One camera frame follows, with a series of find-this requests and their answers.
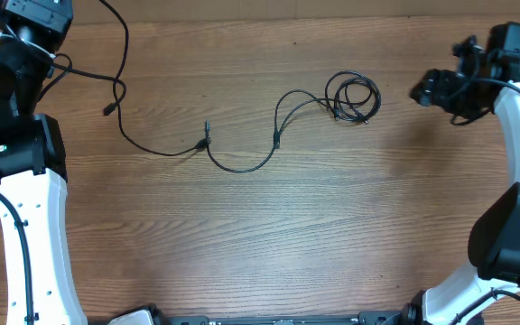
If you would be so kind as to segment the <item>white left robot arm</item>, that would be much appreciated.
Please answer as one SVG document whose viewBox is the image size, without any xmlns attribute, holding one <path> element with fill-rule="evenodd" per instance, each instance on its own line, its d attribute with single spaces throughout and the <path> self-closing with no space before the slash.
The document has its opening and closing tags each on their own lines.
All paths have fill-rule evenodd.
<svg viewBox="0 0 520 325">
<path fill-rule="evenodd" d="M 0 222 L 9 324 L 85 324 L 72 277 L 66 153 L 35 111 L 73 18 L 69 1 L 0 1 Z"/>
</svg>

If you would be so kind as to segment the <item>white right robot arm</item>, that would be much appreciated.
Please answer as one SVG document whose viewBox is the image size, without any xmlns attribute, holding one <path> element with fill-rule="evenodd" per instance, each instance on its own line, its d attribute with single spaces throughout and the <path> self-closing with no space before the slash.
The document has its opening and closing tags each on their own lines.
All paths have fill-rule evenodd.
<svg viewBox="0 0 520 325">
<path fill-rule="evenodd" d="M 491 28 L 485 46 L 457 43 L 455 70 L 427 70 L 410 97 L 439 107 L 465 126 L 491 114 L 503 133 L 506 189 L 470 230 L 466 262 L 443 282 L 420 291 L 388 324 L 481 324 L 503 298 L 520 302 L 520 23 Z"/>
</svg>

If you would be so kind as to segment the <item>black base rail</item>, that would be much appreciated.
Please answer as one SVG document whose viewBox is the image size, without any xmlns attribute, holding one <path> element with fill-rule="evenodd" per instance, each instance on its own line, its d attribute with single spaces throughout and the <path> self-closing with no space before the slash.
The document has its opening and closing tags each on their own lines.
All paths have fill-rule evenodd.
<svg viewBox="0 0 520 325">
<path fill-rule="evenodd" d="M 273 316 L 209 318 L 206 316 L 168 317 L 170 325 L 393 325 L 400 311 L 362 311 L 356 315 Z"/>
</svg>

